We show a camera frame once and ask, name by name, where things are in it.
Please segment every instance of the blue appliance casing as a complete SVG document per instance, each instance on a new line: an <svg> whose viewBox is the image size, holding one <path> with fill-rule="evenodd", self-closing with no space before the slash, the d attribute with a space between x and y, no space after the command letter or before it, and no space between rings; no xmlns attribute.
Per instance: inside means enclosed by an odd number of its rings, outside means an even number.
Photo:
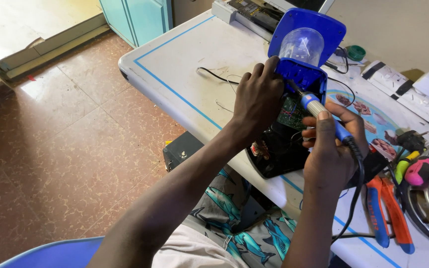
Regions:
<svg viewBox="0 0 429 268"><path fill-rule="evenodd" d="M281 58L276 73L281 74L284 79L294 80L304 91L322 94L322 102L325 103L327 74L320 69L320 66L330 58L340 45L347 28L340 21L315 11L299 8L289 9L274 31L267 56L278 56L284 37L298 28L311 28L322 35L324 50L320 54L319 64L314 66L292 58ZM286 83L284 92L294 93L294 89Z"/></svg>

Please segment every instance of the hand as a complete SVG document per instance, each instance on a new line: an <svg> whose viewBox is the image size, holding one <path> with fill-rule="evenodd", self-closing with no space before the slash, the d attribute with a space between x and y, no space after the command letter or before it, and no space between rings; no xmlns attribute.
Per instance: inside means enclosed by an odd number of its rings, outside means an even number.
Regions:
<svg viewBox="0 0 429 268"><path fill-rule="evenodd" d="M335 124L332 114L345 123L345 128L352 134L363 157L368 154L368 143L365 137L363 119L340 105L328 102L325 107L329 112L319 113L315 117L305 117L302 123L314 129L302 131L302 136L312 138L303 142L306 148L314 147L304 167L305 184L311 189L327 188L341 192L354 174L357 165L350 149L341 144L335 137Z"/></svg>
<svg viewBox="0 0 429 268"><path fill-rule="evenodd" d="M279 114L284 82L274 73L278 62L279 57L273 56L265 65L256 64L253 73L245 73L239 82L230 123L236 125L244 143L252 143Z"/></svg>

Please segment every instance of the circuit board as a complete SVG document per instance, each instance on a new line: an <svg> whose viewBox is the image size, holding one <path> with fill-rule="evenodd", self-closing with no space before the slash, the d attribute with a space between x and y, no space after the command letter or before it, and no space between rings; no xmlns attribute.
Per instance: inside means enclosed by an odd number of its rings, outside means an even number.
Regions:
<svg viewBox="0 0 429 268"><path fill-rule="evenodd" d="M277 122L301 131L307 128L302 124L302 118L306 116L312 116L312 114L302 107L300 101L287 97L281 113L277 117Z"/></svg>

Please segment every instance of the brown floor tile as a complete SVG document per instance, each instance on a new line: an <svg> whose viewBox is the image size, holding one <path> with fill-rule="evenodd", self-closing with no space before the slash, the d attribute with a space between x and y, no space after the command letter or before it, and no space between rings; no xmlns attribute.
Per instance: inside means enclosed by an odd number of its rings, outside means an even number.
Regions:
<svg viewBox="0 0 429 268"><path fill-rule="evenodd" d="M122 38L109 33L65 55L57 66L100 105L129 86L117 63L131 50Z"/></svg>
<svg viewBox="0 0 429 268"><path fill-rule="evenodd" d="M0 169L0 263L50 242L41 221Z"/></svg>
<svg viewBox="0 0 429 268"><path fill-rule="evenodd" d="M60 240L78 238L157 164L150 150L97 108L6 173Z"/></svg>
<svg viewBox="0 0 429 268"><path fill-rule="evenodd" d="M123 196L101 219L99 219L83 237L95 237L106 235L113 225L125 213L130 205L141 196L148 188L167 174L165 163L160 162L153 170L141 180L130 192Z"/></svg>
<svg viewBox="0 0 429 268"><path fill-rule="evenodd" d="M0 102L0 161L34 153L47 141L97 105L61 70L51 67L17 86Z"/></svg>
<svg viewBox="0 0 429 268"><path fill-rule="evenodd" d="M104 103L102 108L160 159L165 141L172 141L186 131L132 86Z"/></svg>

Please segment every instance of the blue chair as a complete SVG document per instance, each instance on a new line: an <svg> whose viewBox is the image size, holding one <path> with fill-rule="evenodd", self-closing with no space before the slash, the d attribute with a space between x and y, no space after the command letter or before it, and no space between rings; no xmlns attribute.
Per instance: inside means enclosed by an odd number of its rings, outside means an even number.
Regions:
<svg viewBox="0 0 429 268"><path fill-rule="evenodd" d="M21 253L0 268L85 268L104 236L57 241Z"/></svg>

